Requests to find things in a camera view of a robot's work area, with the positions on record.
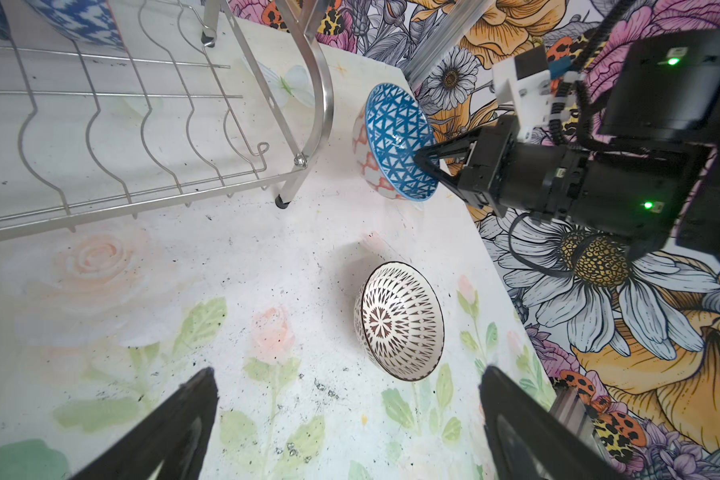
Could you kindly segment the orange patterned bowl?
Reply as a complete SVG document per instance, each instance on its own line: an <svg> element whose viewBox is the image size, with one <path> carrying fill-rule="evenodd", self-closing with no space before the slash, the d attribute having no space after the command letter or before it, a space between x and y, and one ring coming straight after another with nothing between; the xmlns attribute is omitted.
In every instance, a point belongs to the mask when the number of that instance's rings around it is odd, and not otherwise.
<svg viewBox="0 0 720 480"><path fill-rule="evenodd" d="M376 85L352 131L352 151L360 176L379 195L422 202L438 182L414 162L418 150L435 143L433 129L416 99L392 83Z"/></svg>

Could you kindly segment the steel two-tier dish rack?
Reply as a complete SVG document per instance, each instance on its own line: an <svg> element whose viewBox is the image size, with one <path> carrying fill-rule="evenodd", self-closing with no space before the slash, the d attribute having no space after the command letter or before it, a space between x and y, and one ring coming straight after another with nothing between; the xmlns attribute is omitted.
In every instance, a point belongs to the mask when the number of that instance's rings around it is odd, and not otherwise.
<svg viewBox="0 0 720 480"><path fill-rule="evenodd" d="M107 1L124 49L72 41L1 1L0 243L272 189L286 208L333 125L326 1L282 32L224 1Z"/></svg>

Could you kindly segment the dark blue dotted bowl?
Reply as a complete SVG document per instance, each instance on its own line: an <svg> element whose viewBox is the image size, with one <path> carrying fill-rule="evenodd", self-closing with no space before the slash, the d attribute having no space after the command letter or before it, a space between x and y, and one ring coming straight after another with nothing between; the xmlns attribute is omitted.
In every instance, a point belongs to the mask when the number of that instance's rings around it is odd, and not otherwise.
<svg viewBox="0 0 720 480"><path fill-rule="evenodd" d="M124 49L115 16L106 0L26 0L25 3L67 39Z"/></svg>

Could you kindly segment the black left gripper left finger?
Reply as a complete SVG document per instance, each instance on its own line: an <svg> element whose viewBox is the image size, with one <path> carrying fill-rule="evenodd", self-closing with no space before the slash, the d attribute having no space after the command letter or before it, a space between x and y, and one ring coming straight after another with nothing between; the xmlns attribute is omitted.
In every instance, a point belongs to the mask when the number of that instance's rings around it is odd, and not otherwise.
<svg viewBox="0 0 720 480"><path fill-rule="evenodd" d="M197 479L218 406L214 369L199 370L76 479Z"/></svg>

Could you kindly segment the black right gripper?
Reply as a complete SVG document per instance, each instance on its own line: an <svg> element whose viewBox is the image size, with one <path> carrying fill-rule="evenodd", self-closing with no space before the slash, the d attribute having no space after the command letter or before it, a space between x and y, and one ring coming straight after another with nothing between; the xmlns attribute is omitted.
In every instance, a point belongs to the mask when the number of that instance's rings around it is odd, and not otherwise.
<svg viewBox="0 0 720 480"><path fill-rule="evenodd" d="M630 240L664 240L696 180L695 148L647 157L518 141L511 115L419 149L413 159L472 218L509 208ZM440 162L464 165L451 175Z"/></svg>

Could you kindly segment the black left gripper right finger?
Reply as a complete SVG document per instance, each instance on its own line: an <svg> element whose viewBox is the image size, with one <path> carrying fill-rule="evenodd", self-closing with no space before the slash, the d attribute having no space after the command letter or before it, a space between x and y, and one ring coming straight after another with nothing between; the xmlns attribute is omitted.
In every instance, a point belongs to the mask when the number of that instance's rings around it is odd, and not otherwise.
<svg viewBox="0 0 720 480"><path fill-rule="evenodd" d="M499 368L482 375L484 431L500 479L621 479Z"/></svg>

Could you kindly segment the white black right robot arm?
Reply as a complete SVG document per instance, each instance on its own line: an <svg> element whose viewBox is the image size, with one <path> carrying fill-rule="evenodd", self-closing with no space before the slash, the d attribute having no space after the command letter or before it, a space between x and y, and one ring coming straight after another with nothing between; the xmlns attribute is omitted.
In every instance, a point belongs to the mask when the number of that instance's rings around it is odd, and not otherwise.
<svg viewBox="0 0 720 480"><path fill-rule="evenodd" d="M720 263L720 147L614 140L601 150L519 139L512 115L423 147L415 164L475 207L609 234L639 258L667 240Z"/></svg>

